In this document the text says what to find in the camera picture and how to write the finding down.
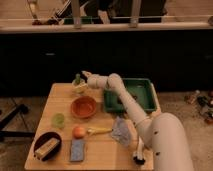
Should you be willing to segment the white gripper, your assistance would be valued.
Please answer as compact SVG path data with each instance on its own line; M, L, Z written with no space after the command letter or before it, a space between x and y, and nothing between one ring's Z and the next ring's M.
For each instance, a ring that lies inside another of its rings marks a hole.
M98 88L98 78L99 76L97 74L92 74L88 71L82 71L82 74L87 78L87 84L90 88L97 89Z

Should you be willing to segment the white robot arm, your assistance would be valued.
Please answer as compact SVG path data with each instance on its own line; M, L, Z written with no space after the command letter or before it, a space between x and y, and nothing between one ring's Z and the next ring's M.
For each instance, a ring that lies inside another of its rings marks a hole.
M148 117L116 73L102 76L83 71L82 74L90 88L111 90L119 97L144 145L153 151L154 171L194 171L184 127L175 115L160 113Z

